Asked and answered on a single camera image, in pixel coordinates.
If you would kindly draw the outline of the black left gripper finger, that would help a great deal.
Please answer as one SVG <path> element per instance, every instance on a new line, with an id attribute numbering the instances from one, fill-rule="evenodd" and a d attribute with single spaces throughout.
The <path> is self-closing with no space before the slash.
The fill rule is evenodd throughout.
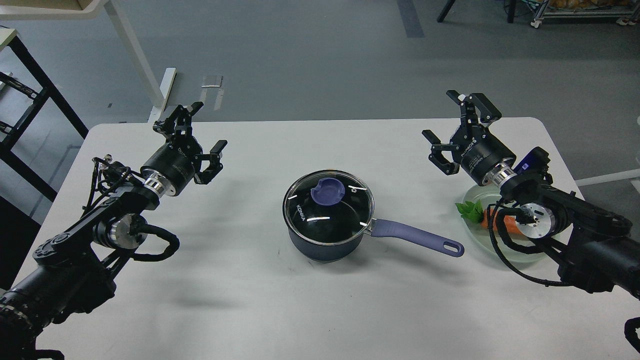
<path id="1" fill-rule="evenodd" d="M 209 153 L 197 153 L 193 156 L 194 182 L 198 185 L 209 184 L 217 176 L 223 167 L 221 162 L 222 150 L 227 146 L 227 140 L 218 140 L 210 149 Z M 209 166 L 201 170 L 202 162 L 208 161 Z"/>
<path id="2" fill-rule="evenodd" d="M 166 142 L 194 141 L 192 118 L 203 106 L 203 102 L 177 105 L 169 116 L 153 123 L 153 131 L 162 135 Z"/>

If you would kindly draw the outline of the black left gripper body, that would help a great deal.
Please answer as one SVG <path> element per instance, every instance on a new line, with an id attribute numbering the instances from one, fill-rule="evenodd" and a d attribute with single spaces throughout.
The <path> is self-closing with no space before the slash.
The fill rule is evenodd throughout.
<path id="1" fill-rule="evenodd" d="M 190 181 L 198 185 L 210 182 L 202 171 L 207 157 L 193 135 L 190 120 L 158 120 L 152 129 L 166 141 L 141 167 L 142 177 L 155 179 L 162 186 L 161 193 L 178 196 Z"/>

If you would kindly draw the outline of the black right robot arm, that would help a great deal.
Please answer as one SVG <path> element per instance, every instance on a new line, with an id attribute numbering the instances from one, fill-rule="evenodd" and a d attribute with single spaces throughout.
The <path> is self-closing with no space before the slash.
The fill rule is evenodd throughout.
<path id="1" fill-rule="evenodd" d="M 464 170 L 480 187 L 494 185 L 500 198 L 487 206 L 487 232 L 497 257 L 522 278 L 546 287 L 576 287 L 589 294 L 615 286 L 640 296 L 639 243 L 631 221 L 553 186 L 549 153 L 539 146 L 521 162 L 490 125 L 502 114 L 483 93 L 446 95 L 461 111 L 460 125 L 442 142 L 432 130 L 429 160 L 446 175 Z M 499 243 L 524 255 L 544 254 L 558 265 L 558 281 L 519 271 Z"/>

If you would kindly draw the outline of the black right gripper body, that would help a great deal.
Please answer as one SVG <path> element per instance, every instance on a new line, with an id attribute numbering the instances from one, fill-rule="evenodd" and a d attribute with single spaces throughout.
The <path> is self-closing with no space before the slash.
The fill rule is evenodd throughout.
<path id="1" fill-rule="evenodd" d="M 480 123 L 462 121 L 450 139 L 452 160 L 464 170 L 478 186 L 486 186 L 486 175 L 495 166 L 514 164 L 516 155 L 489 128 Z"/>

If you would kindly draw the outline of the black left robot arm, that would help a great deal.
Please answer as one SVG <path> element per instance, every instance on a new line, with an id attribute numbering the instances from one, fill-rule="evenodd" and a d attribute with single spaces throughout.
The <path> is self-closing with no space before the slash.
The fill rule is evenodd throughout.
<path id="1" fill-rule="evenodd" d="M 82 216 L 32 254 L 37 268 L 1 296 L 1 358 L 62 360 L 58 350 L 38 350 L 46 326 L 73 313 L 90 313 L 115 295 L 115 277 L 128 261 L 160 262 L 180 241 L 149 224 L 144 211 L 163 196 L 178 196 L 189 182 L 206 185 L 223 169 L 219 140 L 205 152 L 193 135 L 192 118 L 203 102 L 178 105 L 153 124 L 165 139 L 138 171 L 109 155 L 93 158 L 90 196 Z"/>

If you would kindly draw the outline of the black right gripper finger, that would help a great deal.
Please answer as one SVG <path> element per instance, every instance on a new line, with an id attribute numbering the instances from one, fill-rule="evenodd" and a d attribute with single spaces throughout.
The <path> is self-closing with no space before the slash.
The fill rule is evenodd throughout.
<path id="1" fill-rule="evenodd" d="M 460 126 L 457 131 L 471 132 L 472 127 L 478 126 L 488 132 L 489 126 L 503 117 L 502 112 L 484 93 L 465 95 L 455 89 L 448 89 L 446 95 L 459 106 L 461 111 Z"/>
<path id="2" fill-rule="evenodd" d="M 460 147 L 455 144 L 441 143 L 439 137 L 430 129 L 423 130 L 422 135 L 430 143 L 429 161 L 447 176 L 457 174 L 460 170 L 459 162 L 449 161 L 443 152 L 451 152 L 452 155 L 455 155 L 459 153 Z"/>

